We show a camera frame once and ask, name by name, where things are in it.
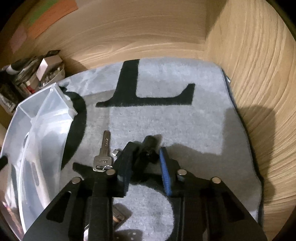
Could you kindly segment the silver key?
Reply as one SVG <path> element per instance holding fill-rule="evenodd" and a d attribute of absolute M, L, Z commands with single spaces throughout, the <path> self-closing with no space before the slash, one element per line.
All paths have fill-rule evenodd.
<path fill-rule="evenodd" d="M 113 159 L 109 154 L 110 131 L 104 131 L 99 155 L 94 157 L 93 170 L 104 172 L 112 168 Z"/>

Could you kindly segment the black car key fob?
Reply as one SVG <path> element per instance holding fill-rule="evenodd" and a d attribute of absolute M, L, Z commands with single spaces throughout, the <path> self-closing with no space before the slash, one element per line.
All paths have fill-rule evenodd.
<path fill-rule="evenodd" d="M 146 136 L 142 142 L 139 160 L 143 163 L 156 164 L 159 161 L 158 140 L 154 136 Z"/>

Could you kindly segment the clear plastic storage box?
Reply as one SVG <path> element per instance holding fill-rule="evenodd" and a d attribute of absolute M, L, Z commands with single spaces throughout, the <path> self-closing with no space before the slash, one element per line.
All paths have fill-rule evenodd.
<path fill-rule="evenodd" d="M 6 132 L 1 156 L 1 213 L 21 240 L 60 191 L 67 136 L 77 115 L 58 84 L 21 102 Z"/>

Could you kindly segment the grey mat with black letters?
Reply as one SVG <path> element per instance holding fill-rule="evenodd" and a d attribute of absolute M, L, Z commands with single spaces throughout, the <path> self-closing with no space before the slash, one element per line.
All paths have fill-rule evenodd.
<path fill-rule="evenodd" d="M 91 166 L 105 130 L 110 148 L 155 136 L 169 156 L 195 176 L 220 177 L 256 221 L 262 184 L 230 81 L 214 63 L 176 58 L 119 62 L 59 83 L 77 111 L 65 145 L 60 186 Z"/>

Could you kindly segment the white bowl of small stones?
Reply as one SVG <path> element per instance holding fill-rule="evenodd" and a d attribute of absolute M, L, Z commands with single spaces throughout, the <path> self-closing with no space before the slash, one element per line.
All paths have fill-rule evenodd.
<path fill-rule="evenodd" d="M 44 77 L 42 77 L 39 83 L 39 89 L 43 89 L 53 83 L 57 83 L 65 78 L 65 66 L 61 64 L 55 69 L 49 71 Z"/>

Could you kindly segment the white small card box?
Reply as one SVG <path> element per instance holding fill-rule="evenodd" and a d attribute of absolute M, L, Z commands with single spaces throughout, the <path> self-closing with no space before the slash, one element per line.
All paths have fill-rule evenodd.
<path fill-rule="evenodd" d="M 62 59 L 59 55 L 49 56 L 44 58 L 39 68 L 36 71 L 36 77 L 39 81 L 42 81 L 45 76 L 51 71 L 53 68 L 59 66 L 62 63 Z"/>

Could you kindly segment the stack of books and papers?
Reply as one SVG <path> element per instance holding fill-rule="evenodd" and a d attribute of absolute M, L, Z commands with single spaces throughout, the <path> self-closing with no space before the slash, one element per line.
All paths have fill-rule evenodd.
<path fill-rule="evenodd" d="M 44 55 L 20 59 L 1 69 L 1 107 L 9 115 L 14 114 L 19 103 L 41 90 L 36 71 L 44 58 L 59 53 L 60 50 L 51 50 Z"/>

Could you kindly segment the pink sticky note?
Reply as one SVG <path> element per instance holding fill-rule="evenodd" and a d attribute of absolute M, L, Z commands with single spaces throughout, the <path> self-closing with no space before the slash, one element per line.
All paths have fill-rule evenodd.
<path fill-rule="evenodd" d="M 13 54 L 20 49 L 27 37 L 25 26 L 20 24 L 10 39 L 10 48 Z"/>

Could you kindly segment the orange sticky note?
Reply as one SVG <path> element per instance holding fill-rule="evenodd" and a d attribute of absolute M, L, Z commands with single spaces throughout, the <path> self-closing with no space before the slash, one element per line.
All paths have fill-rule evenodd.
<path fill-rule="evenodd" d="M 58 1 L 58 3 L 41 15 L 31 26 L 28 25 L 28 36 L 36 39 L 55 22 L 76 10 L 78 10 L 76 1 Z"/>

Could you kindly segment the green sticky note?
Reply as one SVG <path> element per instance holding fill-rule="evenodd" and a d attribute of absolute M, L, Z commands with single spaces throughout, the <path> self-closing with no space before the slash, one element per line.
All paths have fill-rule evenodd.
<path fill-rule="evenodd" d="M 58 0 L 39 1 L 36 6 L 29 12 L 28 25 L 31 26 L 38 18 L 49 10 Z"/>

